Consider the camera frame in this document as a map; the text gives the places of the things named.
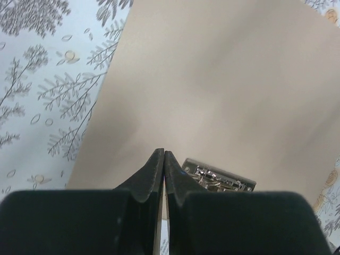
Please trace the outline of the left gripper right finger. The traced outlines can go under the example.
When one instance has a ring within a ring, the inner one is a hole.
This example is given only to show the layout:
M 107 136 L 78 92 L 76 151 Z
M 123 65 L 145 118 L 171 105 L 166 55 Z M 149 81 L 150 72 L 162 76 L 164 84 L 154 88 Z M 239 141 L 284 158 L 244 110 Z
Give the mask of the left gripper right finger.
M 170 254 L 330 254 L 316 216 L 294 192 L 211 192 L 165 152 Z

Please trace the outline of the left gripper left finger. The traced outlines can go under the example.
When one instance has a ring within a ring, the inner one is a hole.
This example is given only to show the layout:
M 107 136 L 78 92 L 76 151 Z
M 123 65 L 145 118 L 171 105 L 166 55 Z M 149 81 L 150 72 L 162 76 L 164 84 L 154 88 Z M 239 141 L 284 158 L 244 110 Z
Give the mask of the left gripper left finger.
M 159 254 L 164 150 L 114 189 L 16 191 L 1 202 L 1 254 Z

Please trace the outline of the metal folder clip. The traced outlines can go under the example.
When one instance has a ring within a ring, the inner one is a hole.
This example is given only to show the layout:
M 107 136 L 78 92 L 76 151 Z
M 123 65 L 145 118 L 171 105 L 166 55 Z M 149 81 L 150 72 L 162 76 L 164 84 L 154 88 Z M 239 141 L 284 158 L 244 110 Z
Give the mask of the metal folder clip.
M 187 158 L 182 169 L 202 187 L 213 192 L 252 192 L 256 182 L 220 168 Z

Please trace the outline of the brown cardboard folder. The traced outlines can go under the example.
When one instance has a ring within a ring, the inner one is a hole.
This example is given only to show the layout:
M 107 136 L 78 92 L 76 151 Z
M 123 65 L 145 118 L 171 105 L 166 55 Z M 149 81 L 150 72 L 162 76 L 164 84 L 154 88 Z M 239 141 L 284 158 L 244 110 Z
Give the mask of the brown cardboard folder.
M 156 148 L 339 204 L 339 1 L 135 1 L 69 189 L 108 189 Z

